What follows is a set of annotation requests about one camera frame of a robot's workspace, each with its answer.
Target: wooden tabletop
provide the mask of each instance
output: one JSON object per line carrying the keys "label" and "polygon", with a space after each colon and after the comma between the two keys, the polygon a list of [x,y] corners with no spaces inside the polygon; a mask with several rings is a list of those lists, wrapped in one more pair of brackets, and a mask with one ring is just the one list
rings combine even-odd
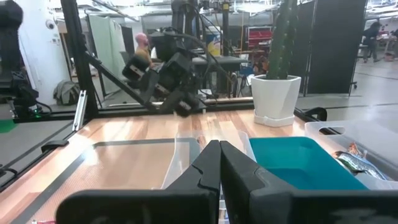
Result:
{"label": "wooden tabletop", "polygon": [[[188,118],[162,115],[95,119],[73,135],[68,146],[56,149],[0,194],[0,223],[15,223],[12,221],[39,197],[44,197],[49,186],[59,181],[65,169],[74,166],[79,158],[83,162],[54,196],[43,202],[40,210],[31,212],[31,219],[53,220],[57,205],[67,195],[83,189],[160,189],[173,158],[173,138],[177,133],[240,130],[249,138],[302,136],[303,125],[296,118],[291,126],[266,127],[254,123],[253,110],[196,114]],[[87,153],[95,143],[109,141],[131,141],[134,145],[104,144]]]}

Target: teal bin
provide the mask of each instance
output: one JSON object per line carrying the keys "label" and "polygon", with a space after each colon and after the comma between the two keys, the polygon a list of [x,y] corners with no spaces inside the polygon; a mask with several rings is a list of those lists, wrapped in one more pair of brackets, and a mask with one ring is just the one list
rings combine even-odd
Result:
{"label": "teal bin", "polygon": [[297,189],[367,189],[310,138],[252,138],[250,143],[260,166]]}

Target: cactus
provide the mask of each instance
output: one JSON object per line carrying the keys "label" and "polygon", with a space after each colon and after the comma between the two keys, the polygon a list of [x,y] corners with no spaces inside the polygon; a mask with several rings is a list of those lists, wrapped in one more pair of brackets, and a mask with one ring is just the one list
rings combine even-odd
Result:
{"label": "cactus", "polygon": [[279,7],[269,52],[267,79],[287,79],[298,21],[297,9],[297,0],[284,0]]}

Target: white plastic container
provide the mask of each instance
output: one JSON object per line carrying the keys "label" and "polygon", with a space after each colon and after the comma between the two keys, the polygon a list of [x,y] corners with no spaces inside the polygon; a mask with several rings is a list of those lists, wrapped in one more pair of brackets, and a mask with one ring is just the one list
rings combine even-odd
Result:
{"label": "white plastic container", "polygon": [[[340,134],[324,135],[320,131],[331,128]],[[392,181],[380,180],[366,174],[356,178],[371,190],[397,190],[398,182],[398,134],[372,121],[328,121],[305,124],[305,135],[316,140],[329,153],[346,151],[355,143],[360,151],[366,151],[366,159],[385,173]]]}
{"label": "white plastic container", "polygon": [[[174,155],[166,173],[162,189],[167,188],[180,177],[211,140],[228,141],[252,160],[256,161],[249,137],[243,131],[212,129],[208,131],[177,133],[175,136]],[[224,213],[226,213],[225,201],[220,200],[219,223],[227,224],[229,221],[221,217]]]}
{"label": "white plastic container", "polygon": [[291,75],[286,80],[267,80],[265,75],[252,77],[254,122],[270,127],[293,124],[300,84],[301,78]]}

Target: black partition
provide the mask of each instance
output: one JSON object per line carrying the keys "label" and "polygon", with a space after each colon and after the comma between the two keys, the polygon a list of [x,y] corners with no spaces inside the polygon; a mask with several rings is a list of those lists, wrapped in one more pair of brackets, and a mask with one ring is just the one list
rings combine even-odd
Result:
{"label": "black partition", "polygon": [[308,76],[307,65],[310,58],[310,38],[314,6],[315,1],[306,2],[298,6],[298,24],[289,74],[301,77],[301,93],[305,89],[305,81]]}
{"label": "black partition", "polygon": [[307,93],[349,93],[366,0],[317,0]]}
{"label": "black partition", "polygon": [[124,48],[129,55],[133,55],[135,52],[134,38],[132,34],[132,29],[130,27],[122,26],[122,35],[124,41]]}

